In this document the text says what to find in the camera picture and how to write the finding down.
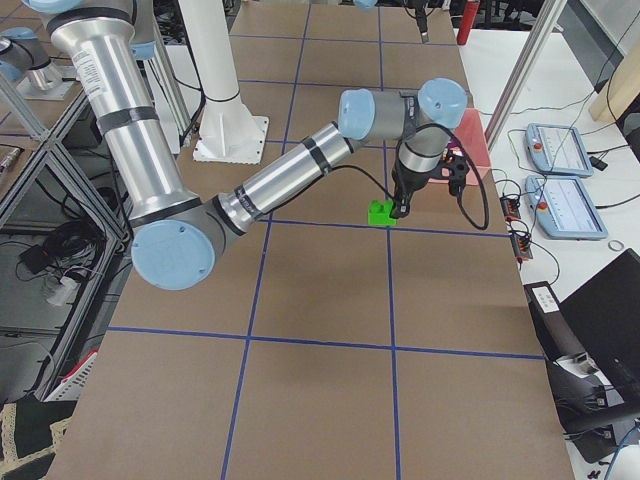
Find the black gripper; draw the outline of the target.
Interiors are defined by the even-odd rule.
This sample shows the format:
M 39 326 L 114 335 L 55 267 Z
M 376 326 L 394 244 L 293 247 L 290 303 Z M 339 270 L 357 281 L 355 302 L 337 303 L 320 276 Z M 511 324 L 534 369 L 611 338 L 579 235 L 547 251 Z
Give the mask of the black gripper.
M 428 14 L 417 11 L 417 26 L 422 43 L 429 42 Z M 399 147 L 392 169 L 394 182 L 392 218 L 405 218 L 410 213 L 413 194 L 430 181 L 443 181 L 449 194 L 461 198 L 470 167 L 463 156 L 443 151 L 435 156 L 417 154 L 409 147 Z

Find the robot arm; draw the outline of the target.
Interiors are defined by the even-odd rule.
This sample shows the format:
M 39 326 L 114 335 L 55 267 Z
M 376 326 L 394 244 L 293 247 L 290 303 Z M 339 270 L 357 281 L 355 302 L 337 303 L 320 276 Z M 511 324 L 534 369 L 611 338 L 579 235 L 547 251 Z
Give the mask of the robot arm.
M 194 161 L 251 170 L 236 187 L 203 199 L 184 183 L 139 71 L 138 55 L 153 51 L 152 4 L 32 1 L 29 8 L 76 69 L 130 195 L 133 267 L 150 285 L 178 291 L 205 280 L 254 223 L 373 140 L 397 148 L 394 188 L 383 209 L 389 220 L 406 217 L 414 194 L 432 179 L 447 179 L 452 195 L 462 195 L 468 164 L 445 156 L 467 107 L 457 82 L 430 79 L 414 93 L 346 90 L 334 121 L 264 162 L 269 121 L 242 99 L 222 4 L 183 1 L 179 11 L 203 97 Z

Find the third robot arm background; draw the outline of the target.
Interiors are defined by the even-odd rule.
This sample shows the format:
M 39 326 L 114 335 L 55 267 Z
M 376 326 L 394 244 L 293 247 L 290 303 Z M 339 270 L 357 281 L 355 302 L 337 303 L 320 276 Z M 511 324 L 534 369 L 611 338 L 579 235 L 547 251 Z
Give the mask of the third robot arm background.
M 73 66 L 59 66 L 27 27 L 1 32 L 1 73 L 24 99 L 62 101 L 76 81 Z

